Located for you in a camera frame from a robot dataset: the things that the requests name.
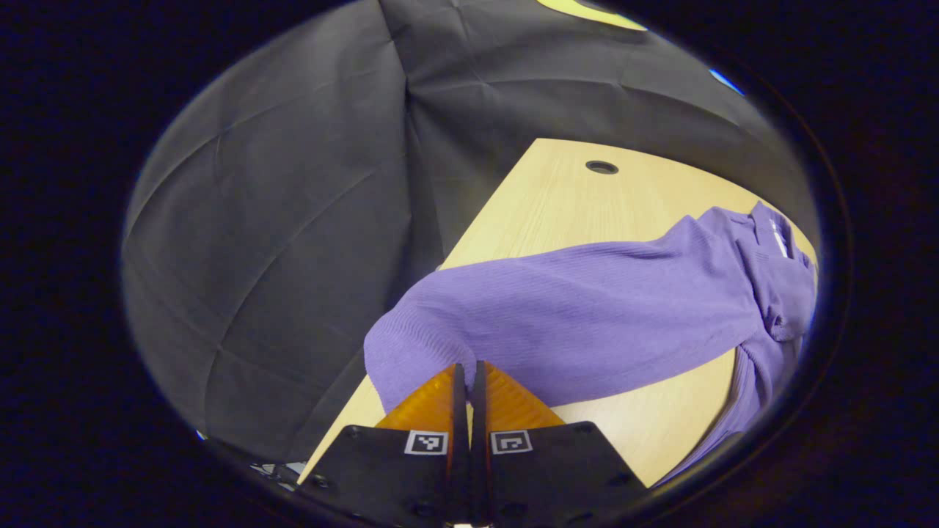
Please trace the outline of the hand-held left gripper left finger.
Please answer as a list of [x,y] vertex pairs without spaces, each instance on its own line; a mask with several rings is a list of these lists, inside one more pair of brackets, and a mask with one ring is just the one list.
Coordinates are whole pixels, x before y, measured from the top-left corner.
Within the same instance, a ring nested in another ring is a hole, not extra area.
[[348,424],[299,482],[348,527],[453,527],[470,519],[470,427],[461,365],[372,427]]

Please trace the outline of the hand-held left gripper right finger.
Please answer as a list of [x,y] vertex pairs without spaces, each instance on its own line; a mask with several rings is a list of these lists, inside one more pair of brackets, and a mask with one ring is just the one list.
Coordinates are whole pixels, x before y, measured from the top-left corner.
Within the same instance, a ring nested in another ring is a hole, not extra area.
[[473,526],[610,527],[648,494],[598,425],[566,423],[492,364],[469,403]]

